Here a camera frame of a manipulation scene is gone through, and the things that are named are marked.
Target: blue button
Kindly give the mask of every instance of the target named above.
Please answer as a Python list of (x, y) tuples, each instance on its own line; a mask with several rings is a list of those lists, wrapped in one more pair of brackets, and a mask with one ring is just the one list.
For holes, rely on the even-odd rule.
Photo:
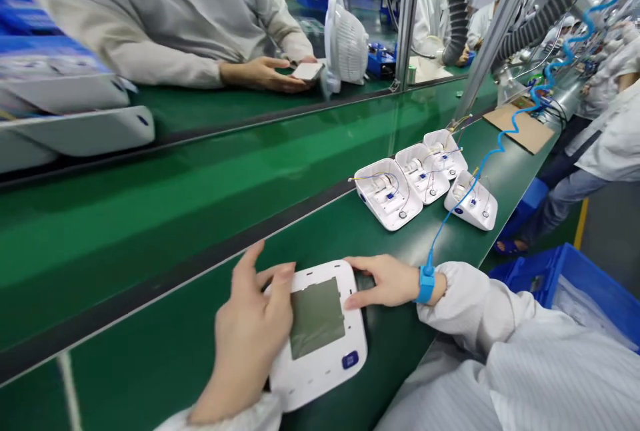
[(349, 369), (352, 366), (355, 366), (356, 364), (358, 364), (358, 361), (360, 361), (360, 358), (358, 357), (358, 352), (352, 351), (347, 356), (342, 358), (342, 367), (344, 369)]

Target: blood pressure monitor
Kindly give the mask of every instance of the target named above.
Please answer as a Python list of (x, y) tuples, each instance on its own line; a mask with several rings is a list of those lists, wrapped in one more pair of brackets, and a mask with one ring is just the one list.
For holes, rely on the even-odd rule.
[[(293, 277), (293, 327), (271, 368), (271, 391), (294, 411), (352, 378), (367, 359), (360, 310), (344, 310), (357, 291), (353, 269), (332, 261)], [(265, 294), (271, 293), (271, 287)]]

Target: cardboard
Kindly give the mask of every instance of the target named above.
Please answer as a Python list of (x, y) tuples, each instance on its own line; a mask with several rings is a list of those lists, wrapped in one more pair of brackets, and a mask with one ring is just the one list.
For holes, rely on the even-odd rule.
[[(523, 99), (518, 102), (521, 107), (515, 105), (504, 105), (487, 113), (484, 119), (502, 131), (513, 129), (511, 117), (519, 109), (527, 107), (528, 100)], [(551, 139), (555, 131), (540, 123), (537, 119), (531, 118), (527, 113), (521, 113), (515, 117), (515, 122), (520, 128), (520, 133), (509, 133), (507, 136), (529, 151), (532, 155), (538, 153)]]

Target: black flexible hose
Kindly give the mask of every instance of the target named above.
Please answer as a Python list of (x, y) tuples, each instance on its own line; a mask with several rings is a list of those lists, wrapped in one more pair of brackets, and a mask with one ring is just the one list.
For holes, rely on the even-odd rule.
[(549, 28), (573, 6), (577, 0), (548, 0), (534, 18), (517, 31), (506, 36), (493, 62), (492, 70), (500, 68), (514, 53), (542, 42)]
[(451, 41), (442, 55), (445, 66), (453, 66), (462, 56), (467, 44), (469, 19), (467, 18), (467, 0), (448, 0), (451, 20)]

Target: desk fan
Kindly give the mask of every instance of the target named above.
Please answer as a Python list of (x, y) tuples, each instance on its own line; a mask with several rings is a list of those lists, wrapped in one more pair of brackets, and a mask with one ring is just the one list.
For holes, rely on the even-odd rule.
[(364, 85), (369, 59), (369, 35), (358, 18), (345, 9), (344, 0), (329, 0), (325, 19), (325, 93), (340, 93), (342, 81)]

